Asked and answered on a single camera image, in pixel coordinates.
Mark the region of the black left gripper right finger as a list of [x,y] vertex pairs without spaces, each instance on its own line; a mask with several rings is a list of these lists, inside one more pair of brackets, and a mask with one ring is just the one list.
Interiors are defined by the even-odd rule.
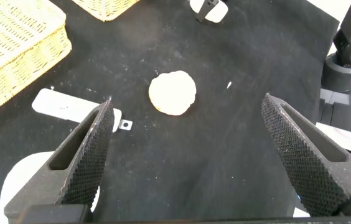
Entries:
[[265,94],[261,115],[308,213],[351,216],[351,153],[280,98]]

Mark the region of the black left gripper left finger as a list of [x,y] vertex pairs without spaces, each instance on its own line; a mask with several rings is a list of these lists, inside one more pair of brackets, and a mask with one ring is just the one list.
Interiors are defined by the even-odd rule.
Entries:
[[110,149],[114,108],[93,108],[4,207],[9,223],[34,205],[92,206]]

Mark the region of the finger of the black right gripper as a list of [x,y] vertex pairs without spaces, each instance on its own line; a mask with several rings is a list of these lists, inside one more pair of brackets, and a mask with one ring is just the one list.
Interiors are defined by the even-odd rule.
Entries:
[[196,20],[202,22],[207,14],[218,4],[218,2],[219,0],[204,0],[196,15]]

